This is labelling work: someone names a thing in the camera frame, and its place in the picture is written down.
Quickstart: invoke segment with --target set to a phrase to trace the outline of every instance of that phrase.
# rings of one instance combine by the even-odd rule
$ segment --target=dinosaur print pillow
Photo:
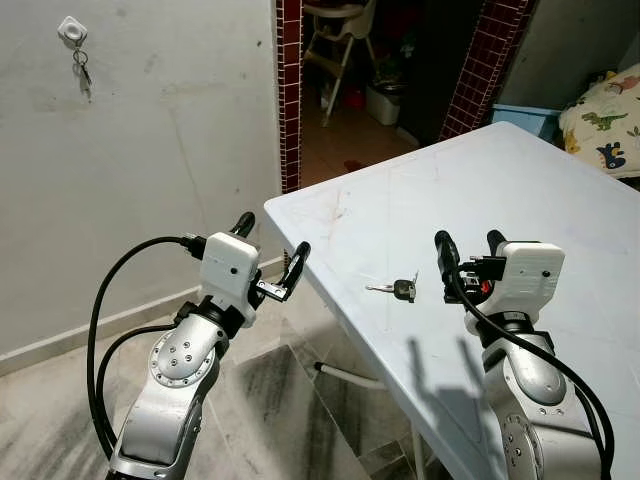
[[[640,63],[560,115],[565,150],[614,177],[640,176]]]

